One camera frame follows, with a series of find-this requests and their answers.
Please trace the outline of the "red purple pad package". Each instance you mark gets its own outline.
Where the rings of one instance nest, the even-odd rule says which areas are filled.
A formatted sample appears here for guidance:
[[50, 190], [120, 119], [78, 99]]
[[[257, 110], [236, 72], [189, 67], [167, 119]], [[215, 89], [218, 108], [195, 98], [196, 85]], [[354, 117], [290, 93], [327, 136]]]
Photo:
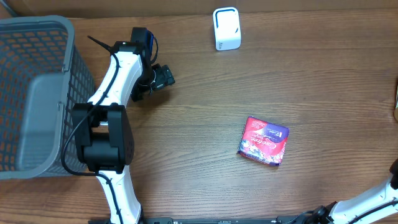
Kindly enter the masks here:
[[290, 129], [249, 116], [237, 153], [248, 159], [279, 166], [285, 153]]

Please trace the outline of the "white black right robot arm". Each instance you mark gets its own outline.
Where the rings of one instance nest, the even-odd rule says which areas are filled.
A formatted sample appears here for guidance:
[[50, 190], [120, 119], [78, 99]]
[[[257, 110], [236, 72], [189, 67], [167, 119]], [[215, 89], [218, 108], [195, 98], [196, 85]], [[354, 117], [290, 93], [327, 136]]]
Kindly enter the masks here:
[[397, 161], [389, 177], [355, 198], [318, 207], [306, 223], [369, 224], [397, 213]]

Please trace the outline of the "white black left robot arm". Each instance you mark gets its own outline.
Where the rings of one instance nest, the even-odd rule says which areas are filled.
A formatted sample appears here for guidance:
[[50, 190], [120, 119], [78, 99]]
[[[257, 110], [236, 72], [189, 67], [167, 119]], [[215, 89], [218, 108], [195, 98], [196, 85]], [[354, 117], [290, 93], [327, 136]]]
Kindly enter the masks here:
[[109, 68], [94, 95], [86, 103], [73, 106], [73, 131], [67, 139], [75, 142], [78, 160], [88, 172], [69, 168], [65, 152], [62, 166], [72, 175], [100, 181], [111, 212], [107, 223], [145, 223], [129, 168], [134, 138], [127, 103], [173, 85], [175, 79], [167, 65], [156, 62], [159, 44], [145, 27], [133, 28], [129, 41], [117, 41], [112, 46], [97, 43], [110, 54]]

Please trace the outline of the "white barcode scanner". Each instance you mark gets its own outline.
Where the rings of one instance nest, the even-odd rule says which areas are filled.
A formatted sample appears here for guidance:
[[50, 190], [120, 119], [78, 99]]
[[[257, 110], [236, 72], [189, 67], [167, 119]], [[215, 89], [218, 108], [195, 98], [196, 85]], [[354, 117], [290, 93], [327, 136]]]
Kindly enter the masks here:
[[235, 7], [222, 7], [213, 12], [215, 47], [218, 51], [238, 49], [241, 45], [239, 12]]

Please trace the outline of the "gray plastic shopping basket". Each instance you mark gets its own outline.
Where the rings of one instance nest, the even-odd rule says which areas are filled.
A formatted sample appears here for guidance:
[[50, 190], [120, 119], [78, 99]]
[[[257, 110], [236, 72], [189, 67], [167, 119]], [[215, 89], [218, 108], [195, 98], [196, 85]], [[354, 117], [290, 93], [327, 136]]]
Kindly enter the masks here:
[[[1, 178], [66, 176], [85, 166], [68, 142], [71, 111], [95, 82], [62, 16], [1, 21]], [[66, 159], [61, 160], [67, 143]]]

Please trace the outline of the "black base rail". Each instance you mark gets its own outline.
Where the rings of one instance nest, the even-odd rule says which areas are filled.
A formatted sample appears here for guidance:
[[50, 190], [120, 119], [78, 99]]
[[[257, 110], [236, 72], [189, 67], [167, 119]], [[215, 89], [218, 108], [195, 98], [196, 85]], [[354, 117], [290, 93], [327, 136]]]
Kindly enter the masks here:
[[315, 221], [310, 215], [280, 216], [276, 218], [213, 218], [213, 219], [173, 219], [170, 217], [141, 218], [138, 224], [308, 224], [333, 223], [331, 219]]

